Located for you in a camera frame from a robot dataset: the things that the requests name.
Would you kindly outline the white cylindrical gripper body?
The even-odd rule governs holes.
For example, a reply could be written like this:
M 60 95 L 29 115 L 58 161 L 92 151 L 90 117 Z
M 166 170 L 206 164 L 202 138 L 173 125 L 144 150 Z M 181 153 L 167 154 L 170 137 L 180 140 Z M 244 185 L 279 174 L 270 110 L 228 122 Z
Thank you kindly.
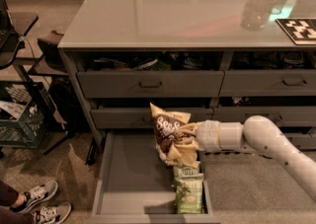
M 243 125 L 240 122 L 206 120 L 198 125 L 196 139 L 205 152 L 238 151 L 243 143 Z

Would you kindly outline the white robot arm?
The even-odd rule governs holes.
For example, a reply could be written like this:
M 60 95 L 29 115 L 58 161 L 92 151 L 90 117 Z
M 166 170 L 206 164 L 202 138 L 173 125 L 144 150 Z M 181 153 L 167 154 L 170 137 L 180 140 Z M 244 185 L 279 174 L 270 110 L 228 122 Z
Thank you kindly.
M 316 200 L 316 162 L 294 147 L 264 116 L 250 116 L 244 123 L 205 120 L 179 127 L 175 133 L 179 137 L 191 135 L 199 149 L 208 153 L 234 151 L 270 157 Z

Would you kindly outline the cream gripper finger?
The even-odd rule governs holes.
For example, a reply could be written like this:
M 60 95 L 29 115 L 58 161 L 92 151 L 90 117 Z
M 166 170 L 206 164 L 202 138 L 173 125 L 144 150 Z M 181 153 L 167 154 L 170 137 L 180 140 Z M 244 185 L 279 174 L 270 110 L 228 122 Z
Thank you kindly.
M 191 144 L 176 144 L 180 156 L 178 162 L 184 166 L 196 166 L 198 164 L 198 145 L 194 142 Z
M 184 137 L 187 135 L 188 136 L 196 136 L 199 126 L 200 126 L 199 122 L 192 122 L 192 123 L 183 125 L 177 129 L 177 134 L 180 137 Z

